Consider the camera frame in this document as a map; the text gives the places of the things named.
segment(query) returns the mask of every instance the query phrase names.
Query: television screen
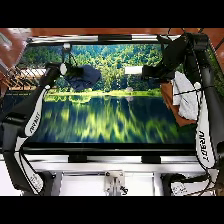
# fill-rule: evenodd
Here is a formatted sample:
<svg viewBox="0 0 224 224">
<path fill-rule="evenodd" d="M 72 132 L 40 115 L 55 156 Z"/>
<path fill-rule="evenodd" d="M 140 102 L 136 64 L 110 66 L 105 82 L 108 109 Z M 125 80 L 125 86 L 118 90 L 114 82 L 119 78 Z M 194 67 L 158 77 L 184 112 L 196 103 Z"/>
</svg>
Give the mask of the television screen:
<svg viewBox="0 0 224 224">
<path fill-rule="evenodd" d="M 72 54 L 78 65 L 99 69 L 102 79 L 93 88 L 77 92 L 59 78 L 44 98 L 40 126 L 29 142 L 194 143 L 195 125 L 180 128 L 166 107 L 160 85 L 136 74 L 138 66 L 161 60 L 159 44 L 73 45 Z M 20 64 L 28 65 L 21 68 L 24 72 L 29 68 L 44 73 L 49 61 L 62 61 L 62 46 L 27 47 Z M 33 83 L 40 78 L 35 71 L 30 76 Z M 23 90 L 8 90 L 5 111 L 27 97 L 31 81 Z"/>
</svg>

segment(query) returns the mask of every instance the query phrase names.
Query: brown floor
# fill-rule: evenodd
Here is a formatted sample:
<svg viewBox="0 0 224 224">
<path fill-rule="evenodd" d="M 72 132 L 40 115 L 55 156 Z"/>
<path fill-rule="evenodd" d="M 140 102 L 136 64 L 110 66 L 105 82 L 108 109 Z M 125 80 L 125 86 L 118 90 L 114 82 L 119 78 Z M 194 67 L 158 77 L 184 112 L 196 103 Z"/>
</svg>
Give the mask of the brown floor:
<svg viewBox="0 0 224 224">
<path fill-rule="evenodd" d="M 199 28 L 186 28 L 187 32 L 198 32 Z M 54 36 L 54 35 L 84 35 L 84 34 L 166 34 L 168 28 L 31 28 L 30 32 L 20 28 L 0 28 L 11 42 L 12 47 L 6 48 L 0 43 L 0 59 L 11 68 L 18 60 L 24 49 L 24 40 L 29 36 Z M 205 28 L 206 33 L 214 47 L 224 37 L 224 28 Z M 170 34 L 178 35 L 183 31 L 180 28 L 172 28 Z M 224 68 L 224 44 L 218 49 L 219 62 Z"/>
</svg>

